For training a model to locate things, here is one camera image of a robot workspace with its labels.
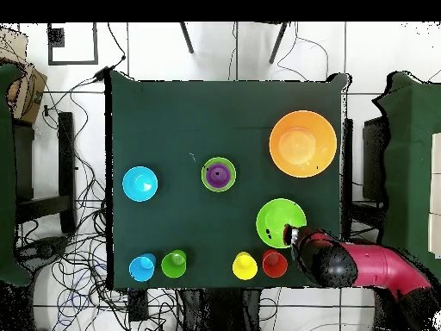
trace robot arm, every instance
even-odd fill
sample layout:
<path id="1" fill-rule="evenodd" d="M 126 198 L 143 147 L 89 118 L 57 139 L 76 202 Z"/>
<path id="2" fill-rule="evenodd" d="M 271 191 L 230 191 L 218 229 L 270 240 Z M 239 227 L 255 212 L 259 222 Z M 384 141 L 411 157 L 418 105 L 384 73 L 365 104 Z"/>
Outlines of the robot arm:
<path id="1" fill-rule="evenodd" d="M 441 310 L 430 282 L 395 251 L 375 244 L 338 242 L 309 227 L 285 227 L 286 245 L 296 251 L 301 270 L 323 287 L 379 287 L 388 289 L 409 327 L 432 328 Z"/>

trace tile floor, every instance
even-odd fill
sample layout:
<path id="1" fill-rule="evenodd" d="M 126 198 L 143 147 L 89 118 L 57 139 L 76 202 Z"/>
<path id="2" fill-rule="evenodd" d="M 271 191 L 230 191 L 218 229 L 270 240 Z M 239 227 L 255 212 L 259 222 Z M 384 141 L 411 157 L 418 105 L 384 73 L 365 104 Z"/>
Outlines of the tile floor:
<path id="1" fill-rule="evenodd" d="M 4 24 L 28 36 L 27 60 L 48 76 L 47 86 L 58 100 L 71 87 L 91 78 L 104 66 L 121 59 L 107 23 L 97 24 L 98 65 L 49 66 L 47 62 L 47 25 Z M 53 51 L 54 60 L 93 59 L 92 23 L 53 24 L 65 28 L 65 48 Z M 178 23 L 110 23 L 110 27 L 127 58 L 116 68 L 137 80 L 228 80 L 235 79 L 236 58 L 232 22 L 188 22 L 189 36 L 195 49 L 188 52 Z M 301 79 L 295 72 L 277 66 L 293 46 L 294 22 L 287 28 L 276 61 L 268 60 L 279 26 L 255 22 L 239 23 L 238 75 L 244 79 Z M 421 80 L 427 80 L 441 68 L 441 26 L 430 22 L 300 22 L 298 36 L 314 41 L 327 50 L 327 75 L 348 72 L 352 85 L 348 95 L 348 116 L 354 121 L 353 181 L 363 182 L 363 122 L 379 116 L 371 102 L 380 95 L 390 72 L 408 70 Z M 293 51 L 281 66 L 300 72 L 311 81 L 326 78 L 326 54 L 317 45 L 297 40 Z M 441 82 L 441 72 L 432 78 Z M 89 119 L 77 138 L 76 148 L 96 172 L 104 186 L 104 85 L 94 83 L 78 88 L 72 99 L 87 110 Z M 52 105 L 48 91 L 43 104 Z M 69 97 L 59 104 L 63 111 L 74 115 L 78 131 L 86 122 L 85 113 Z M 35 197 L 57 194 L 57 137 L 41 116 L 34 125 L 34 193 Z M 82 167 L 77 171 L 78 192 L 86 185 Z M 362 199 L 361 187 L 354 185 L 354 199 Z M 98 198 L 103 193 L 96 191 Z M 96 202 L 89 202 L 93 209 Z M 59 234 L 57 216 L 39 220 L 40 226 L 30 237 Z M 23 225 L 24 232 L 34 224 Z M 91 225 L 82 233 L 91 232 Z M 105 258 L 102 249 L 99 252 Z M 262 321 L 263 331 L 371 331 L 374 314 L 373 293 L 367 289 L 268 289 L 262 298 L 277 299 L 277 317 Z M 51 266 L 39 275 L 35 287 L 34 314 L 38 328 L 51 329 L 57 322 L 57 301 L 62 292 L 51 273 Z M 261 302 L 261 318 L 274 314 L 270 300 Z M 83 310 L 67 331 L 84 331 L 96 315 L 93 307 Z M 168 315 L 165 329 L 173 329 L 174 318 Z M 87 331 L 123 331 L 111 311 L 102 312 L 95 328 Z"/>

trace dark green tablecloth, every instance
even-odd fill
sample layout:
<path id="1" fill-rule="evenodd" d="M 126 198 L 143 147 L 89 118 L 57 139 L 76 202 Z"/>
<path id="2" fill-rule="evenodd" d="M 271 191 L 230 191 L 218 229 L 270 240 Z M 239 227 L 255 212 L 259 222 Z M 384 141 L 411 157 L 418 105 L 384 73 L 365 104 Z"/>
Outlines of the dark green tablecloth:
<path id="1" fill-rule="evenodd" d="M 339 152 L 318 176 L 292 178 L 271 160 L 270 132 L 289 112 L 312 110 L 333 125 L 340 146 L 346 75 L 327 83 L 134 82 L 110 75 L 115 288 L 306 285 L 291 261 L 282 278 L 264 274 L 261 258 L 269 247 L 258 237 L 256 216 L 266 202 L 285 197 L 300 204 L 308 224 L 339 234 Z M 202 184 L 202 166 L 215 156 L 236 167 L 227 192 L 213 193 Z M 158 192 L 147 202 L 132 202 L 122 190 L 133 166 L 147 166 L 158 176 Z M 175 248 L 187 253 L 188 267 L 182 277 L 169 279 L 160 262 Z M 249 281 L 232 271 L 242 251 L 259 265 Z M 142 253 L 153 253 L 158 262 L 153 278 L 139 284 L 128 266 Z M 283 253 L 290 257 L 288 249 Z"/>
<path id="2" fill-rule="evenodd" d="M 14 65 L 0 66 L 0 280 L 13 285 L 26 285 L 30 274 L 14 259 L 16 243 L 16 157 L 12 116 L 6 103 L 11 84 L 22 77 Z"/>
<path id="3" fill-rule="evenodd" d="M 396 72 L 377 102 L 391 135 L 384 153 L 389 207 L 383 244 L 410 254 L 441 280 L 441 259 L 428 251 L 432 135 L 441 132 L 441 85 Z"/>

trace light green bowl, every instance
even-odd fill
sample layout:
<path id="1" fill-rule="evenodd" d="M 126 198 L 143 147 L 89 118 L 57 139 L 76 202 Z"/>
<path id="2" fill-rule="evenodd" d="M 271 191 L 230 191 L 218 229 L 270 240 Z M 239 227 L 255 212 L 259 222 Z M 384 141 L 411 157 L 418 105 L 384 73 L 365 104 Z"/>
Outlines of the light green bowl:
<path id="1" fill-rule="evenodd" d="M 182 250 L 173 250 L 162 259 L 161 268 L 168 278 L 179 278 L 187 269 L 187 255 Z"/>
<path id="2" fill-rule="evenodd" d="M 229 180 L 228 184 L 223 186 L 222 188 L 214 188 L 207 181 L 207 169 L 211 165 L 214 165 L 214 164 L 223 164 L 224 166 L 227 167 L 228 171 L 230 171 L 230 180 Z M 207 161 L 205 163 L 205 165 L 202 167 L 201 175 L 202 175 L 202 182 L 207 189 L 210 189 L 211 191 L 215 191 L 215 192 L 221 192 L 221 191 L 225 191 L 225 190 L 230 189 L 232 187 L 232 185 L 234 184 L 234 182 L 236 180 L 236 169 L 234 169 L 234 165 L 232 164 L 232 162 L 229 159 L 225 159 L 225 158 L 221 158 L 221 157 L 212 158 L 209 161 Z"/>
<path id="3" fill-rule="evenodd" d="M 266 245 L 284 249 L 289 247 L 283 244 L 283 230 L 287 223 L 298 228 L 306 226 L 307 218 L 299 205 L 288 199 L 278 198 L 267 202 L 259 210 L 256 228 Z"/>

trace yellow cup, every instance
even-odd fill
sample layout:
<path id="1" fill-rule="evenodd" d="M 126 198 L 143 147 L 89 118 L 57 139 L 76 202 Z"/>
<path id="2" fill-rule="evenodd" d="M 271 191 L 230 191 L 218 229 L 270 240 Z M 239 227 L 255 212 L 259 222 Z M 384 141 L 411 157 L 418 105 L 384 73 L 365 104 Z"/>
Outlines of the yellow cup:
<path id="1" fill-rule="evenodd" d="M 234 275 L 242 280 L 253 278 L 258 272 L 258 263 L 247 252 L 238 253 L 233 262 Z"/>

